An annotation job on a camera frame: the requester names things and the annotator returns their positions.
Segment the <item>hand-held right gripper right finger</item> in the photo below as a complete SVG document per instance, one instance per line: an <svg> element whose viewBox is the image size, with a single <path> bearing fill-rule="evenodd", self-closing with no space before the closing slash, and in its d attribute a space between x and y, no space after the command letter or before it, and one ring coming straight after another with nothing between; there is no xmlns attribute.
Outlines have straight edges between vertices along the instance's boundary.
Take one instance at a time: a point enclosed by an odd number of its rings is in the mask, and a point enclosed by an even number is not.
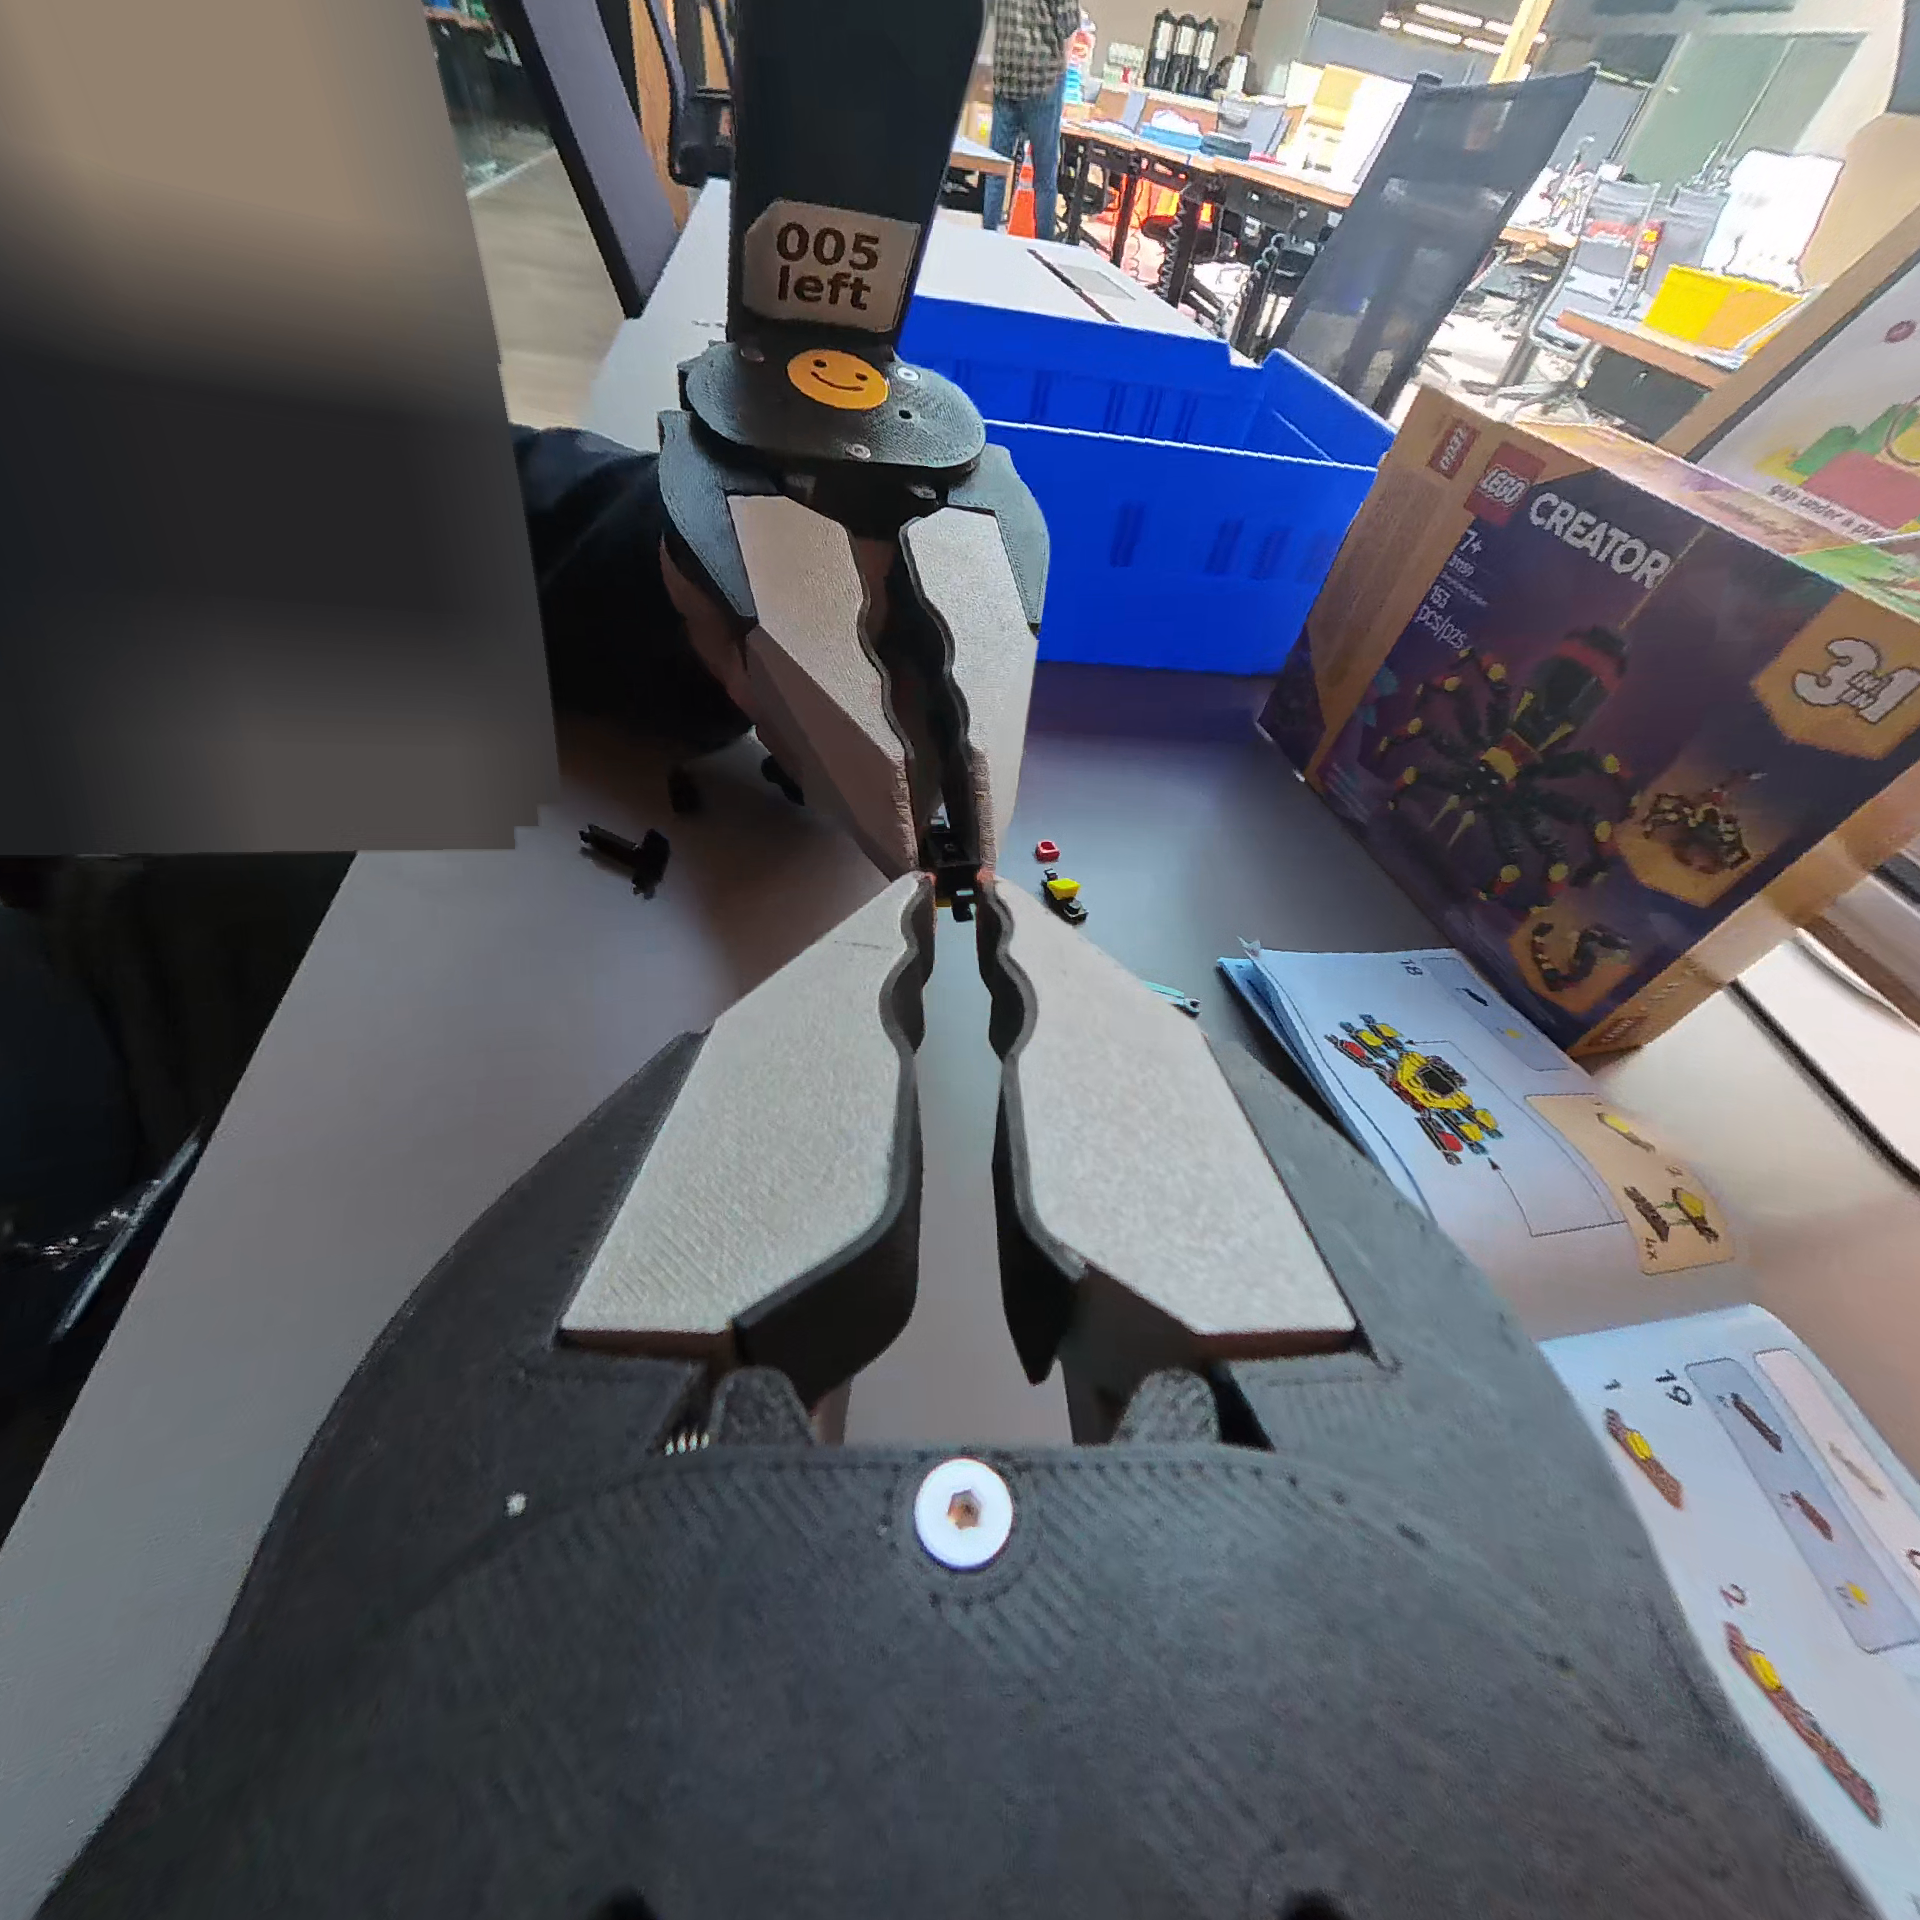
<svg viewBox="0 0 1920 1920"><path fill-rule="evenodd" d="M1354 1307L1206 1032L1042 900L976 905L997 1103L1002 1306L1019 1365L1100 1383L1327 1354Z"/></svg>

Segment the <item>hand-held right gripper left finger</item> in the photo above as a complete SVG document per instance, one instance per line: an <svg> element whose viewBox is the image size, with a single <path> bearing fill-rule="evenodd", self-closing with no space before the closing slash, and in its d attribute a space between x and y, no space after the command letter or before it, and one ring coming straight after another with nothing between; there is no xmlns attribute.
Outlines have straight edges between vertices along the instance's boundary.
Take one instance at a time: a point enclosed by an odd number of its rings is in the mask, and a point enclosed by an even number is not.
<svg viewBox="0 0 1920 1920"><path fill-rule="evenodd" d="M698 1036L565 1341L775 1372L803 1407L895 1341L917 1287L936 917L932 877L901 876Z"/></svg>

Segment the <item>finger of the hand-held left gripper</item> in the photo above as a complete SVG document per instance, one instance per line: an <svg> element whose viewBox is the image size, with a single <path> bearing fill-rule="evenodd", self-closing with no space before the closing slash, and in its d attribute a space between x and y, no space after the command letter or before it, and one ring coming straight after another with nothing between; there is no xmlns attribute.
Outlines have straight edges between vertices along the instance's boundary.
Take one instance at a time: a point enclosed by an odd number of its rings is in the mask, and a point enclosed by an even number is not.
<svg viewBox="0 0 1920 1920"><path fill-rule="evenodd" d="M942 813L974 867L996 867L1018 797L1038 632L996 515L936 510L898 534L895 732L906 775L898 873L932 870Z"/></svg>
<svg viewBox="0 0 1920 1920"><path fill-rule="evenodd" d="M782 493L731 493L727 510L754 602L742 658L759 738L806 804L901 877L919 864L919 831L852 535Z"/></svg>

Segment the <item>lego instruction booklet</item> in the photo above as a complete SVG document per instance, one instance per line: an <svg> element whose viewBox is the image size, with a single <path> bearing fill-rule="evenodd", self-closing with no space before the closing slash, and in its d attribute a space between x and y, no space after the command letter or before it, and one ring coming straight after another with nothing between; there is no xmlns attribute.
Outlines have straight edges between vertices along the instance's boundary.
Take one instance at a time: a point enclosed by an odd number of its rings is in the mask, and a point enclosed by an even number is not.
<svg viewBox="0 0 1920 1920"><path fill-rule="evenodd" d="M1918 1914L1916 1480L1759 1306L1549 1338L1663 1576L1800 1809Z"/></svg>
<svg viewBox="0 0 1920 1920"><path fill-rule="evenodd" d="M1487 1277L1555 1297L1736 1270L1733 1223L1682 1152L1459 952L1244 944L1215 965L1336 1123Z"/></svg>

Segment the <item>purple lego set box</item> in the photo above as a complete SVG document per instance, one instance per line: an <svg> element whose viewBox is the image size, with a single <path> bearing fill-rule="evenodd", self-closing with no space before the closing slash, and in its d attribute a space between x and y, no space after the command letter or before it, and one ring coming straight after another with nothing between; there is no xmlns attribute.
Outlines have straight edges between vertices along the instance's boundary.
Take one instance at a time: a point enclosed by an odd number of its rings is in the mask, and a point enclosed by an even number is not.
<svg viewBox="0 0 1920 1920"><path fill-rule="evenodd" d="M1916 539L1420 388L1260 722L1552 1042L1637 1048L1916 842Z"/></svg>

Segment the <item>blue plastic bin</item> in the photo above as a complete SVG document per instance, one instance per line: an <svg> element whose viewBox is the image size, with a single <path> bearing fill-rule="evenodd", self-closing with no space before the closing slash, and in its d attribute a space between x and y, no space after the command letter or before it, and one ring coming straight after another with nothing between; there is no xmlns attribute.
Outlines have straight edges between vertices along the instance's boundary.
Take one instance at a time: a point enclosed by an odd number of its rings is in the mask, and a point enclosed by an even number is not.
<svg viewBox="0 0 1920 1920"><path fill-rule="evenodd" d="M1289 353L1209 336L917 296L901 349L1042 510L1050 661L1275 674L1394 436Z"/></svg>

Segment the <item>black mesh office chair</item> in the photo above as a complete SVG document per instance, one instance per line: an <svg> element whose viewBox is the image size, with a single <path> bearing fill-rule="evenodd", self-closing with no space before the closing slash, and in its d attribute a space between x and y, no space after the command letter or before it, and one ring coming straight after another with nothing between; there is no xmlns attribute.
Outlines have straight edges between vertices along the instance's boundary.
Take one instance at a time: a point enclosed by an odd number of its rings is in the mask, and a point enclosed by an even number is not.
<svg viewBox="0 0 1920 1920"><path fill-rule="evenodd" d="M1270 346L1379 417L1496 247L1596 82L1415 77Z"/></svg>

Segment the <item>person's dark clothing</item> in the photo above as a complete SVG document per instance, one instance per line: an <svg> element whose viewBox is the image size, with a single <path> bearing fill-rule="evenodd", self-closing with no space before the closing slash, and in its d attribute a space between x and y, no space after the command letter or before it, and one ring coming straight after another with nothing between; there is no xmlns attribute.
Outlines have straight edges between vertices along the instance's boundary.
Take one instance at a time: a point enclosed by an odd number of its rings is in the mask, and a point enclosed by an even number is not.
<svg viewBox="0 0 1920 1920"><path fill-rule="evenodd" d="M3 1525L352 860L3 856Z"/></svg>

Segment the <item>white flat tray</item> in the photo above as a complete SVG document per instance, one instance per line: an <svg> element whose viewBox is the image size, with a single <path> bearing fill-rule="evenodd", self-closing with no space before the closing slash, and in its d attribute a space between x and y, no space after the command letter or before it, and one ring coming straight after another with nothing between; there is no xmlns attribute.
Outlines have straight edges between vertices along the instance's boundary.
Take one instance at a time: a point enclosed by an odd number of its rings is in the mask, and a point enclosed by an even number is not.
<svg viewBox="0 0 1920 1920"><path fill-rule="evenodd" d="M1918 1178L1916 860L1863 876L1736 979L1745 1010L1836 1110Z"/></svg>

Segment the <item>yellow plastic bin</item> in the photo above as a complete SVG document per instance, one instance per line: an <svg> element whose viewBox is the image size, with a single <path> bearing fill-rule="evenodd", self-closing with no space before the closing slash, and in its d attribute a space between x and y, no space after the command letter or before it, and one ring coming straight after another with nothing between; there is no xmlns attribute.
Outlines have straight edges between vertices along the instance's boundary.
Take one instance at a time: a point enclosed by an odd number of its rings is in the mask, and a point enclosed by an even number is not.
<svg viewBox="0 0 1920 1920"><path fill-rule="evenodd" d="M1668 340L1741 357L1786 323L1806 293L1772 282L1671 263L1640 314L1640 323Z"/></svg>

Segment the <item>printed instruction sheet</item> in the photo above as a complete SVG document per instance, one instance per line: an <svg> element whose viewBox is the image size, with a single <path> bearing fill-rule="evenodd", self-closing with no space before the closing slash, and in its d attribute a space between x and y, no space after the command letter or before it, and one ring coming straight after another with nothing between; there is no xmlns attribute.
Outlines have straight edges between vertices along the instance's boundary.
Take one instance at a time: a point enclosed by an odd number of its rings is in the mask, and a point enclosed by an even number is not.
<svg viewBox="0 0 1920 1920"><path fill-rule="evenodd" d="M1701 463L1846 539L1918 527L1918 265L1863 301Z"/></svg>

